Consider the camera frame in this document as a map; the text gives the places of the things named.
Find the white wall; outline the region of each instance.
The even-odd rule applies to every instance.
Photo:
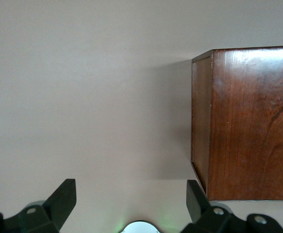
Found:
[[[75,178],[63,233],[138,219],[179,232],[194,178],[190,59],[277,45],[283,0],[0,0],[0,211]],[[255,211],[283,224],[281,206]]]

